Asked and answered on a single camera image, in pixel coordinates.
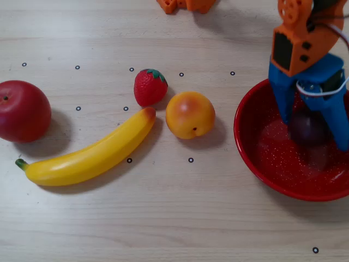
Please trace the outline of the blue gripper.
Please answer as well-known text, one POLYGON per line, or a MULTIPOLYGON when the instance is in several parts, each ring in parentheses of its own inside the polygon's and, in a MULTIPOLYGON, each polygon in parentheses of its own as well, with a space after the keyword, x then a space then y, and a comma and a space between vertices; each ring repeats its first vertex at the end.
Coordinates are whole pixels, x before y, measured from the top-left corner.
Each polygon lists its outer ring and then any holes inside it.
POLYGON ((268 77, 284 124, 288 124, 291 119, 297 82, 301 99, 310 110, 322 114, 337 148, 348 151, 348 117, 344 105, 347 81, 343 81, 335 91, 324 92, 320 86, 337 72, 344 74, 343 66, 344 61, 340 57, 328 53, 314 65, 294 76, 287 76, 270 62, 268 77))

